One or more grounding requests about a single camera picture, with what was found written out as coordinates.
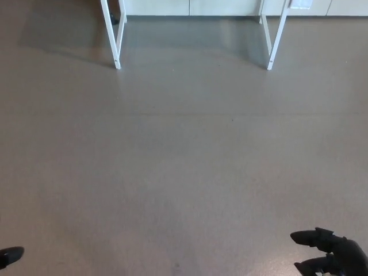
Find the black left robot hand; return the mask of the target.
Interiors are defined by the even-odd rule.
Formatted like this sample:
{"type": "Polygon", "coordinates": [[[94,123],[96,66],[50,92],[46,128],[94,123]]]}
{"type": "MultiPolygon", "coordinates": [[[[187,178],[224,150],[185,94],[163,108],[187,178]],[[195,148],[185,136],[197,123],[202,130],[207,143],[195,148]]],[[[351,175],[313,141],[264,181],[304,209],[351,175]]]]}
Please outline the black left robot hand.
{"type": "Polygon", "coordinates": [[[19,261],[25,252],[24,247],[16,246],[3,248],[0,250],[0,269],[5,269],[8,265],[19,261]]]}

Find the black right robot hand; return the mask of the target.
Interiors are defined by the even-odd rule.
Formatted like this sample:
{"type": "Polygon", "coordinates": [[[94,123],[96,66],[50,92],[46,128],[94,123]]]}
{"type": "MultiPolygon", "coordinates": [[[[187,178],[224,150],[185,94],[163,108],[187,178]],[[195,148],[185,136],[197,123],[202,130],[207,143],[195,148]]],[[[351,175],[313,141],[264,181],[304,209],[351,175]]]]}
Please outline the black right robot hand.
{"type": "Polygon", "coordinates": [[[294,263],[301,275],[367,275],[367,255],[354,240],[319,227],[292,232],[290,237],[296,244],[326,253],[324,257],[294,263]]]}

